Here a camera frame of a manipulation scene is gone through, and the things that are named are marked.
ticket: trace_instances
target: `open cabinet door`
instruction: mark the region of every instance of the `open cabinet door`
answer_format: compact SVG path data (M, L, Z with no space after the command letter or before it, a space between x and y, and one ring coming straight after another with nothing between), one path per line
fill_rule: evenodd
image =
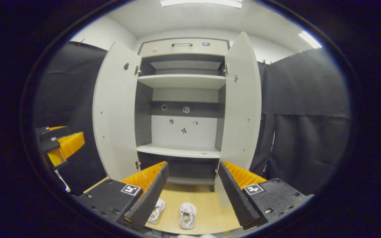
M137 169L135 94L142 58L114 42L98 73L94 91L95 141L107 175L120 181Z
M249 169L261 121L261 80L248 35L242 32L225 57L226 108L220 159ZM216 177L216 188L225 207L230 202Z

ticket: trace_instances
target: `white wall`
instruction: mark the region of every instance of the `white wall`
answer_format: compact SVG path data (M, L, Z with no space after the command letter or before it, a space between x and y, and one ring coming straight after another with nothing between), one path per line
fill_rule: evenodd
M142 42L171 38L171 37L207 37L207 38L218 38L229 40L230 46L233 45L234 41L239 36L240 32L226 31L226 30L209 30L209 29L193 29L193 30L171 30L160 33L151 34L148 36L141 37L136 40L136 43L132 50L136 53L139 51ZM289 50L283 46L277 45L266 39L248 35L254 48L255 56L257 61L262 62L266 60L266 63L276 62L287 56L291 56L296 52Z
M103 16L78 32L70 41L94 45L109 50L114 41L119 41L129 48L133 48L136 37L121 24L113 19Z

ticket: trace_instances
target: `white shelf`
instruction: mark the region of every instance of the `white shelf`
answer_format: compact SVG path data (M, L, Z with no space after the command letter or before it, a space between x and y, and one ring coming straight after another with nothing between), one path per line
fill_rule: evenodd
M137 147L137 151L156 155L168 155L188 158L220 158L220 151L214 147L201 148L190 146L165 146L160 144L147 144Z
M226 77L205 74L158 74L138 77L138 81L152 88L219 89Z

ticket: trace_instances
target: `light strip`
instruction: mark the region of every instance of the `light strip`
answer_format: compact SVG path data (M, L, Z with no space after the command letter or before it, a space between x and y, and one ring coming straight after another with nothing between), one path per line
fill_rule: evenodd
M184 3L213 3L234 8L242 8L242 0L160 0L163 7Z
M306 42L308 42L313 48L321 48L321 45L307 32L303 31L299 33L299 36L304 39Z

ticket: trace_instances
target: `black curtain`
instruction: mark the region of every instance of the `black curtain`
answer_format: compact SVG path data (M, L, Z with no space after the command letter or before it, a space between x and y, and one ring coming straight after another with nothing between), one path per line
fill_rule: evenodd
M92 103L95 82L107 51L67 42L48 63L34 104L36 127L68 125L82 131L85 144L59 173L72 193L80 194L106 176L94 138Z
M323 48L258 66L262 120L250 171L316 194L334 174L349 138L345 77Z

